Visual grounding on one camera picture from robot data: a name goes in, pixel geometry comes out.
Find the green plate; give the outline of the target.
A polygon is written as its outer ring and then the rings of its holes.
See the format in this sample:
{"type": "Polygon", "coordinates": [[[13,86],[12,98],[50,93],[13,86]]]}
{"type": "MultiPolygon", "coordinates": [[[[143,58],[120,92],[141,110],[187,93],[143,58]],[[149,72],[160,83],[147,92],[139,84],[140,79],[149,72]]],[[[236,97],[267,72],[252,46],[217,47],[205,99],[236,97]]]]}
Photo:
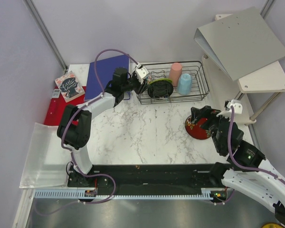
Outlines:
{"type": "Polygon", "coordinates": [[[159,79],[150,81],[149,84],[153,84],[153,83],[160,82],[160,81],[165,81],[165,82],[168,82],[168,83],[171,83],[171,84],[172,84],[172,80],[170,80],[170,79],[168,79],[168,78],[159,78],[159,79]]]}

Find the blue patterned bowl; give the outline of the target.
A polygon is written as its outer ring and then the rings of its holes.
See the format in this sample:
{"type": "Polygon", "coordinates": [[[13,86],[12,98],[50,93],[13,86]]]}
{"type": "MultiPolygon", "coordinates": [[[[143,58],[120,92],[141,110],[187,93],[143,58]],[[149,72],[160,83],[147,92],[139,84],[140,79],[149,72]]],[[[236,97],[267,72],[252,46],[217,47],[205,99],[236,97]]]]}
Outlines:
{"type": "Polygon", "coordinates": [[[148,81],[148,82],[151,82],[151,81],[152,81],[152,75],[151,75],[151,74],[148,74],[147,81],[148,81]]]}

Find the black plate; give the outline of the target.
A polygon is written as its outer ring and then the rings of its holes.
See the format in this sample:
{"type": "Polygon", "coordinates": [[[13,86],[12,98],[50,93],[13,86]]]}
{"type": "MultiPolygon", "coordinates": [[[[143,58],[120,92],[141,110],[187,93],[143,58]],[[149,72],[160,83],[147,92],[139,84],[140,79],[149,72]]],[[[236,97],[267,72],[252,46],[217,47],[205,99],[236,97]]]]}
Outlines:
{"type": "Polygon", "coordinates": [[[160,99],[170,97],[174,91],[174,87],[171,83],[160,81],[150,84],[147,93],[150,98],[160,99]]]}

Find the red floral plate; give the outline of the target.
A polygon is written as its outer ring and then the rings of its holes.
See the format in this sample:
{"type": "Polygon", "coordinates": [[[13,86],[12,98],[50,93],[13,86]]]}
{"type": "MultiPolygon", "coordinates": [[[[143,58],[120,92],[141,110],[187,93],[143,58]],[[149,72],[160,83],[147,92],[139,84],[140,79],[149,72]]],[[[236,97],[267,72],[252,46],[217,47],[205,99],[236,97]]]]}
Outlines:
{"type": "Polygon", "coordinates": [[[191,115],[185,121],[186,132],[194,139],[206,140],[210,135],[209,130],[202,129],[201,126],[207,121],[207,118],[201,118],[197,123],[191,123],[191,115]]]}

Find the light blue cup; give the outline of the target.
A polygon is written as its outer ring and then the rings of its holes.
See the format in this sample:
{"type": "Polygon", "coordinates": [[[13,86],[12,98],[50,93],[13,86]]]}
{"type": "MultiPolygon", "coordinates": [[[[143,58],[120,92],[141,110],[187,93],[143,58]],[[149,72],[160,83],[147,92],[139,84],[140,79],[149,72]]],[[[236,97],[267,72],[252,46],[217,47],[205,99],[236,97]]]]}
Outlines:
{"type": "Polygon", "coordinates": [[[180,95],[188,95],[191,91],[192,77],[190,74],[182,74],[178,81],[177,91],[180,95]]]}

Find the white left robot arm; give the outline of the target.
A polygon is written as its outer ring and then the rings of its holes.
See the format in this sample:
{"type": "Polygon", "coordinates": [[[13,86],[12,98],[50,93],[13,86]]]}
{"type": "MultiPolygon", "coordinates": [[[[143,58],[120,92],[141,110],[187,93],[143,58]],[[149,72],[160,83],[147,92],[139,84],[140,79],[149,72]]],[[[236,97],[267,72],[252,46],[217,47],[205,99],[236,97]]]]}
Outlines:
{"type": "Polygon", "coordinates": [[[134,91],[141,94],[147,87],[148,76],[148,69],[140,64],[131,75],[127,69],[118,67],[100,95],[78,106],[70,104],[65,107],[57,136],[61,139],[61,147],[70,151],[71,161],[80,173],[78,181],[83,186],[89,187],[95,181],[94,174],[90,172],[93,165],[86,147],[92,120],[120,104],[124,99],[124,93],[134,91]]]}

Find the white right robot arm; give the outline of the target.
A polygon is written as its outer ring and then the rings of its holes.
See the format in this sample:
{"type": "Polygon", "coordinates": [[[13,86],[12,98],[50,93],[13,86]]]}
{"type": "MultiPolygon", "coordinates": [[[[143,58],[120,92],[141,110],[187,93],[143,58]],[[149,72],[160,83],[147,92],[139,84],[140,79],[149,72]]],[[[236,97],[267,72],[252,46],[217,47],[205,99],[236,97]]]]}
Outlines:
{"type": "Polygon", "coordinates": [[[204,130],[227,164],[216,162],[208,175],[213,187],[223,185],[252,198],[274,213],[285,226],[285,178],[254,145],[243,140],[244,133],[234,121],[242,105],[229,102],[224,111],[211,106],[192,107],[185,122],[187,132],[204,130]]]}

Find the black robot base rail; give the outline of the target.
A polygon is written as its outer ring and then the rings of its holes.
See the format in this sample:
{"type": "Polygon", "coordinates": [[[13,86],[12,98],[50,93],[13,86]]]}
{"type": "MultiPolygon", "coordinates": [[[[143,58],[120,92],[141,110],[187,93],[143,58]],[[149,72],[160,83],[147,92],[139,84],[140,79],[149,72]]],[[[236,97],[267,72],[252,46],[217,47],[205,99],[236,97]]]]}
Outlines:
{"type": "Polygon", "coordinates": [[[197,195],[202,188],[224,189],[214,180],[213,164],[94,165],[90,178],[71,169],[68,187],[96,187],[99,195],[197,195]]]}

